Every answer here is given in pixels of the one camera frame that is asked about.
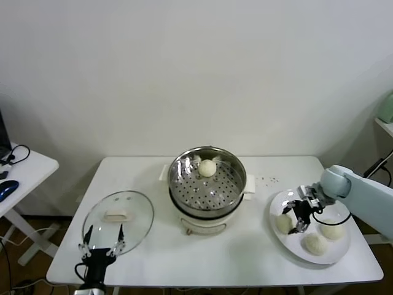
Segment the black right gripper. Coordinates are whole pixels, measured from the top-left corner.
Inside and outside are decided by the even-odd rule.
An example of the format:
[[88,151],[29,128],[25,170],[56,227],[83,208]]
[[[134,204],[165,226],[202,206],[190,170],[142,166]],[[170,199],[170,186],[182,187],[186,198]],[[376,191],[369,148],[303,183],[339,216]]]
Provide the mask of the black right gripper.
[[297,223],[288,234],[304,233],[310,225],[310,216],[313,212],[312,208],[306,200],[293,200],[287,203],[282,214],[287,214],[291,210],[295,213]]

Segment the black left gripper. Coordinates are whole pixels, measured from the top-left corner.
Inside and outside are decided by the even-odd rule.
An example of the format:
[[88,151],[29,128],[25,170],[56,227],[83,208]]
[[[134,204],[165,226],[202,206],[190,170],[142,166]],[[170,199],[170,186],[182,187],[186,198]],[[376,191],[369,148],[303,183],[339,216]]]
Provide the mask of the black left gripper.
[[78,244],[82,254],[82,263],[87,268],[84,282],[103,284],[107,267],[116,261],[117,256],[122,254],[125,247],[123,224],[120,225],[117,241],[111,249],[97,248],[90,251],[89,243],[92,231],[93,225],[89,227],[87,233],[83,236],[82,243]]

